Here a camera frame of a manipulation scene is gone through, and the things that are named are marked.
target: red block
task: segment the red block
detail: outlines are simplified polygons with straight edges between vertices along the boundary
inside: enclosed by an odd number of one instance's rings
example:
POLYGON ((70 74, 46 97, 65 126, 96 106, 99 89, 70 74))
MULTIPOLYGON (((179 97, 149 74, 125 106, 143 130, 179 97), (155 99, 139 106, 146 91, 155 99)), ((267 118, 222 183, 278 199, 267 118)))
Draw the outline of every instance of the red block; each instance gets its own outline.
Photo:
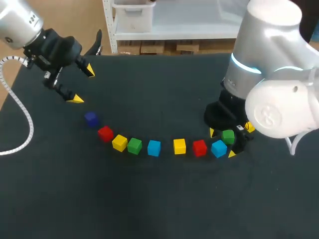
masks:
POLYGON ((114 139, 114 135, 113 135, 113 131, 105 126, 103 128, 101 128, 99 131, 99 137, 105 142, 111 142, 114 139))
POLYGON ((196 157, 204 156, 207 152, 207 146, 204 140, 195 141, 193 143, 193 151, 196 157))

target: storage bin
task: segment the storage bin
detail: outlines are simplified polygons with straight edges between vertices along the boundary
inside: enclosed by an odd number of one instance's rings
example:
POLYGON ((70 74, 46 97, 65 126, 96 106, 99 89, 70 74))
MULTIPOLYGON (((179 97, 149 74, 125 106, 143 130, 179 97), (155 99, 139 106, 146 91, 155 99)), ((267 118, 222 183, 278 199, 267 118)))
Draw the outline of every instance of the storage bin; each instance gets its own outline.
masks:
POLYGON ((235 23, 241 23, 250 0, 218 0, 220 16, 235 23))
POLYGON ((155 2, 148 0, 115 0, 113 7, 121 32, 151 32, 155 2))

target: colored block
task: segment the colored block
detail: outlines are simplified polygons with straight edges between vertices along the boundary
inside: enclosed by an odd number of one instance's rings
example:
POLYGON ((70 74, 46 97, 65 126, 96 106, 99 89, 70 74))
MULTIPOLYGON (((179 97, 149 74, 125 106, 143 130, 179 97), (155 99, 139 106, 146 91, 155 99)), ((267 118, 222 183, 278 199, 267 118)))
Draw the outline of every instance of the colored block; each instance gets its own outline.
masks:
POLYGON ((123 152, 126 146, 128 146, 128 139, 120 134, 112 141, 113 148, 119 152, 123 152))
POLYGON ((113 131, 107 126, 99 129, 98 134, 102 141, 105 143, 111 142, 114 138, 113 131))
POLYGON ((185 139, 174 139, 174 153, 175 154, 185 154, 186 153, 186 143, 185 139))
POLYGON ((150 140, 148 145, 148 155, 158 157, 160 155, 160 142, 150 140))
POLYGON ((235 142, 235 133, 231 129, 223 131, 221 139, 225 144, 233 144, 235 142))
POLYGON ((207 146, 204 140, 195 141, 193 143, 193 151, 196 157, 204 156, 207 152, 207 146))
POLYGON ((94 112, 87 112, 84 115, 84 118, 89 127, 96 127, 100 124, 99 119, 94 112))
POLYGON ((142 141, 137 138, 131 138, 128 144, 128 152, 138 155, 142 149, 142 141))
POLYGON ((231 150, 230 153, 229 153, 229 155, 228 155, 228 157, 231 158, 231 157, 234 157, 234 156, 236 156, 236 154, 234 153, 233 150, 231 150))
POLYGON ((253 132, 255 131, 255 127, 253 127, 253 125, 250 123, 250 121, 248 121, 246 124, 245 124, 245 129, 248 131, 248 132, 253 132))
POLYGON ((223 141, 219 140, 211 145, 211 152, 216 158, 220 158, 227 153, 227 146, 223 141))

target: cable wrap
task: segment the cable wrap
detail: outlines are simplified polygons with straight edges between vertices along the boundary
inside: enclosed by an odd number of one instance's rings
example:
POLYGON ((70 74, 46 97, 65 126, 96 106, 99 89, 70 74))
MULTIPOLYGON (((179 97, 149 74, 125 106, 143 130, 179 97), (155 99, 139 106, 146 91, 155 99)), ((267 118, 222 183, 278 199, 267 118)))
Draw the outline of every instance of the cable wrap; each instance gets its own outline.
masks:
POLYGON ((20 62, 25 67, 27 67, 27 60, 24 59, 24 58, 18 57, 18 56, 7 56, 7 57, 3 58, 0 61, 0 82, 3 84, 4 88, 6 89, 6 91, 8 91, 8 93, 12 96, 14 101, 21 108, 21 110, 23 111, 26 119, 28 120, 28 123, 29 123, 29 135, 28 135, 28 138, 26 139, 26 141, 22 145, 20 145, 17 148, 8 150, 8 151, 0 152, 0 155, 8 155, 8 154, 16 153, 16 152, 22 150, 23 148, 25 148, 30 143, 30 141, 32 140, 33 132, 34 132, 33 121, 32 121, 32 118, 31 118, 28 110, 24 107, 22 102, 19 100, 19 98, 15 95, 15 93, 11 90, 10 86, 4 80, 3 65, 5 64, 5 62, 7 62, 9 60, 16 60, 16 61, 20 62))

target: wooden floor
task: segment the wooden floor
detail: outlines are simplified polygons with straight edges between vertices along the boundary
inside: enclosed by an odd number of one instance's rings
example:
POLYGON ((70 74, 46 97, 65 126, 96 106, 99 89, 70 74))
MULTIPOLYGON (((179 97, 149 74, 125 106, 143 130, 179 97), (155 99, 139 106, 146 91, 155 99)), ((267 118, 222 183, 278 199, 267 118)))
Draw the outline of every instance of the wooden floor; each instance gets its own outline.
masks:
MULTIPOLYGON (((96 32, 103 32, 103 54, 110 55, 111 49, 101 0, 27 0, 44 18, 44 28, 54 28, 61 36, 74 36, 85 52, 95 40, 96 32)), ((0 42, 0 59, 8 55, 23 56, 22 50, 13 51, 0 42)), ((20 64, 10 61, 4 67, 4 76, 11 85, 20 64)), ((6 91, 0 86, 0 108, 6 91)))

